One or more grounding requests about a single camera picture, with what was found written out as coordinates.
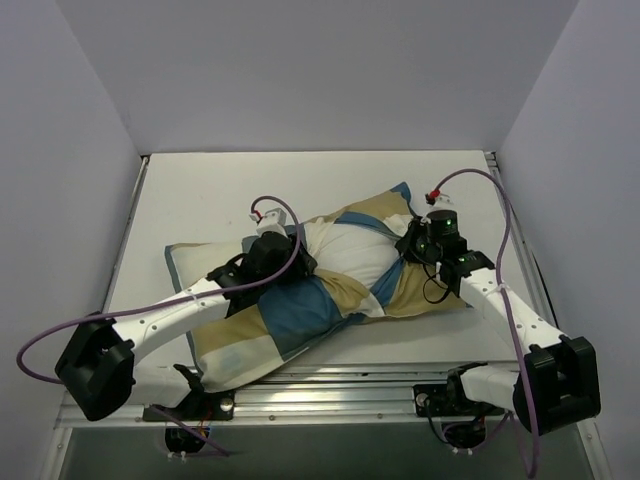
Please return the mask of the white pillow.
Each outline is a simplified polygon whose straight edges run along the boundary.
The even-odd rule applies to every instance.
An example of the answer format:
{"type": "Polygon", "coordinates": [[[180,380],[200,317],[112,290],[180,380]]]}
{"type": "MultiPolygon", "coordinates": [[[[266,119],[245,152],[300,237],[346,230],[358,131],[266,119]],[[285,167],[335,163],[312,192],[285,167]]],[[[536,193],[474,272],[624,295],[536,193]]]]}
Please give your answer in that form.
{"type": "Polygon", "coordinates": [[[306,249],[320,269],[346,275],[368,289],[399,258],[388,237],[364,227],[318,218],[305,223],[304,231],[306,249]]]}

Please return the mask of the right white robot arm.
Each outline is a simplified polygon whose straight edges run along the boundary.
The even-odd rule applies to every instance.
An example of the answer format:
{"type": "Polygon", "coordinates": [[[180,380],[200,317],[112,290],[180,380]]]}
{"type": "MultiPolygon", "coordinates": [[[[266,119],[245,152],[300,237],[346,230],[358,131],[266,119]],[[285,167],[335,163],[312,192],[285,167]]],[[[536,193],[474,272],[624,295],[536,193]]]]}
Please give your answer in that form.
{"type": "Polygon", "coordinates": [[[498,265],[468,248],[455,211],[413,218],[396,248],[404,260],[422,266],[445,299],[462,300],[514,346],[515,371],[483,362],[450,370],[443,390],[450,409],[464,413],[489,405],[510,411],[528,432],[539,435],[600,414],[593,345],[567,336],[514,293],[498,265]]]}

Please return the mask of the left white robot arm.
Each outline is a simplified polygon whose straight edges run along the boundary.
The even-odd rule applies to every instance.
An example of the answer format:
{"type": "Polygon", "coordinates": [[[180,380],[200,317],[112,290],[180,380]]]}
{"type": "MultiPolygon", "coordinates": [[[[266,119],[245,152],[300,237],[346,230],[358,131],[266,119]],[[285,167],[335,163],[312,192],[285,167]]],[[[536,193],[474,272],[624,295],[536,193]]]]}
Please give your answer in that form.
{"type": "Polygon", "coordinates": [[[316,260],[296,235],[267,232],[192,286],[131,316],[97,316],[80,324],[55,373],[89,421],[129,403],[151,404],[193,419],[210,401],[199,376],[181,364],[144,367],[141,360],[202,325],[257,303],[272,285],[298,283],[316,260]]]}

